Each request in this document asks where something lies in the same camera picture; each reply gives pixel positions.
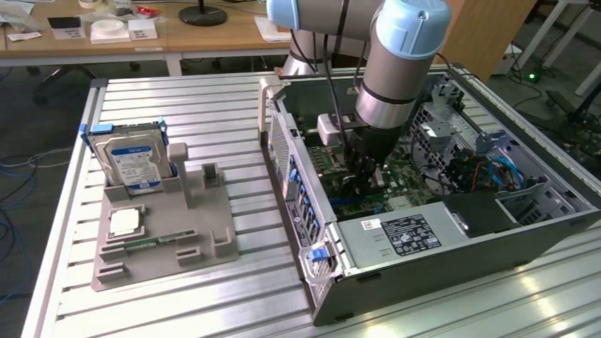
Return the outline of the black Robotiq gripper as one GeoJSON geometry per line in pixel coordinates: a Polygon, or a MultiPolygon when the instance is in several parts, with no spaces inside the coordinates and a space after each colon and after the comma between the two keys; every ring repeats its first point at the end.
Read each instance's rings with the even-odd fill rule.
{"type": "Polygon", "coordinates": [[[401,127],[379,129],[366,126],[351,130],[345,148],[345,162],[351,174],[373,175],[377,166],[383,164],[393,152],[401,133],[401,127]]]}

